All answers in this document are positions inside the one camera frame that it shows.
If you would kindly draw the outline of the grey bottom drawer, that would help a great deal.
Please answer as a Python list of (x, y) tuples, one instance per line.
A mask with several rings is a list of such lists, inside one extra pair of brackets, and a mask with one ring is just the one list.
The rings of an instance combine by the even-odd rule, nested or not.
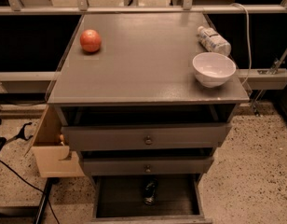
[(212, 224), (194, 175), (102, 176), (87, 224)]

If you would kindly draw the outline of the grey drawer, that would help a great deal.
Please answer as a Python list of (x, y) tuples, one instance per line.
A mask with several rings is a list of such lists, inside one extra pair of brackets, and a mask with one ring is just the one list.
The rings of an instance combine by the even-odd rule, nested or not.
[(86, 175), (174, 175), (207, 173), (213, 157), (153, 157), (84, 160)]
[(194, 175), (102, 176), (87, 224), (212, 224)]
[(76, 151), (114, 151), (219, 147), (231, 129), (227, 123), (143, 127), (62, 127)]

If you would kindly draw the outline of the grey wooden drawer cabinet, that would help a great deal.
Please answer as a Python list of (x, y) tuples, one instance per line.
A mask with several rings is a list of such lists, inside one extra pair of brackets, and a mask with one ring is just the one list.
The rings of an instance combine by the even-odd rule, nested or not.
[[(248, 95), (237, 77), (208, 89), (195, 78), (200, 13), (93, 14), (79, 28), (102, 37), (95, 54), (73, 41), (48, 102), (62, 127), (230, 124)], [(76, 151), (84, 160), (213, 157), (218, 147)]]

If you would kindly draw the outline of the grey top drawer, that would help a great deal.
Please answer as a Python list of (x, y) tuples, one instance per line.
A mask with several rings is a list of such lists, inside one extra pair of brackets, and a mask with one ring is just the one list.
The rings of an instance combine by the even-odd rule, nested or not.
[(114, 151), (219, 147), (231, 129), (227, 123), (143, 127), (62, 127), (76, 151)]

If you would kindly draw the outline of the grey middle drawer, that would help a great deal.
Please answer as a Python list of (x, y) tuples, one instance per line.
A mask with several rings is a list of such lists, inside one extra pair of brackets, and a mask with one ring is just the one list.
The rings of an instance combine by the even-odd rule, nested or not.
[(84, 160), (86, 175), (174, 175), (207, 173), (213, 157), (153, 157)]

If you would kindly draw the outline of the white bowl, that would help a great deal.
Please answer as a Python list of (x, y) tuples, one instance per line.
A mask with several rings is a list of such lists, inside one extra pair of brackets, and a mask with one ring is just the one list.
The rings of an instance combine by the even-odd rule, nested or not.
[(225, 84), (236, 72), (236, 65), (225, 55), (203, 52), (192, 61), (196, 80), (207, 88)]

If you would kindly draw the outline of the orange ball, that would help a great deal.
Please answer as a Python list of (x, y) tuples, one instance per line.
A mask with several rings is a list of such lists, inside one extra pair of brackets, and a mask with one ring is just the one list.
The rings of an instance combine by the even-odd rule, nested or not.
[(81, 48), (86, 52), (96, 52), (102, 45), (102, 39), (98, 32), (91, 29), (83, 31), (79, 41)]

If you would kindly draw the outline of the clear plastic water bottle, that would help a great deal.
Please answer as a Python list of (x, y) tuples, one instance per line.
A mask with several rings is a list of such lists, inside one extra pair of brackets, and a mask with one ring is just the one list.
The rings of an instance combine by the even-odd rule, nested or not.
[(199, 26), (198, 41), (208, 52), (215, 52), (228, 56), (231, 52), (231, 45), (211, 27)]

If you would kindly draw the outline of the light wooden box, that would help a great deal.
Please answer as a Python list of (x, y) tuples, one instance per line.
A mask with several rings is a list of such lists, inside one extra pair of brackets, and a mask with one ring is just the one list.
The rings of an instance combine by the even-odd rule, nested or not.
[(39, 174), (41, 177), (84, 176), (79, 157), (66, 144), (61, 128), (55, 109), (47, 106), (31, 142)]

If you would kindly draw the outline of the black clamp tool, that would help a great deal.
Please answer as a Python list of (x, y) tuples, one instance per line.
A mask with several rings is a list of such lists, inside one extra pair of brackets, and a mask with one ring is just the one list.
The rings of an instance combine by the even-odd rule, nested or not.
[(21, 139), (21, 140), (24, 140), (24, 141), (29, 141), (32, 136), (29, 135), (29, 136), (26, 136), (25, 135), (25, 128), (28, 126), (28, 125), (31, 125), (31, 122), (28, 122), (28, 123), (25, 123), (21, 128), (20, 128), (20, 131), (15, 135), (13, 136), (12, 138), (8, 139), (7, 140), (7, 144), (8, 143), (11, 143), (17, 139)]

